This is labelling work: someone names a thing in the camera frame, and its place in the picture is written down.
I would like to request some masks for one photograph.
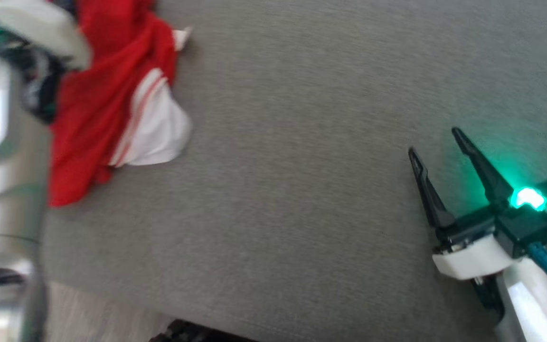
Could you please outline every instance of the floor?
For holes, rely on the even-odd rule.
[[[152,310],[51,283],[46,342],[148,342],[171,321]]]

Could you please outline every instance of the glowing green light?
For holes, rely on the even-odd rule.
[[[523,204],[529,204],[535,210],[544,210],[546,204],[546,198],[541,195],[541,192],[534,188],[522,188],[514,192],[510,199],[510,204],[515,208],[522,206]]]

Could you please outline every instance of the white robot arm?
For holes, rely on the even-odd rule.
[[[497,314],[500,342],[547,342],[547,181],[514,190],[462,130],[452,132],[490,204],[455,219],[409,150],[428,223],[441,243],[434,264],[444,275],[471,281],[484,307]]]

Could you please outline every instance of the gray carpet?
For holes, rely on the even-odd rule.
[[[53,279],[277,341],[484,341],[439,275],[406,150],[485,203],[458,125],[515,186],[547,178],[547,1],[175,0],[182,158],[47,219]]]

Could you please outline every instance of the red stripe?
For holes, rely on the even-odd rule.
[[[153,84],[149,87],[149,89],[145,93],[145,96],[141,99],[141,103],[139,104],[139,108],[137,109],[137,113],[138,113],[137,119],[133,122],[133,125],[130,127],[130,134],[129,134],[130,138],[126,142],[123,152],[122,154],[120,154],[119,160],[115,163],[115,167],[122,166],[124,158],[126,158],[126,154],[128,154],[128,150],[130,150],[130,146],[132,145],[132,141],[134,140],[134,135],[136,134],[136,130],[139,128],[139,123],[141,123],[141,119],[143,118],[143,115],[145,114],[145,107],[147,106],[147,100],[151,97],[152,93],[155,91],[158,85],[162,84],[163,82],[166,82],[166,78],[164,76],[161,76],[158,80],[156,80],[156,82],[153,82]]]

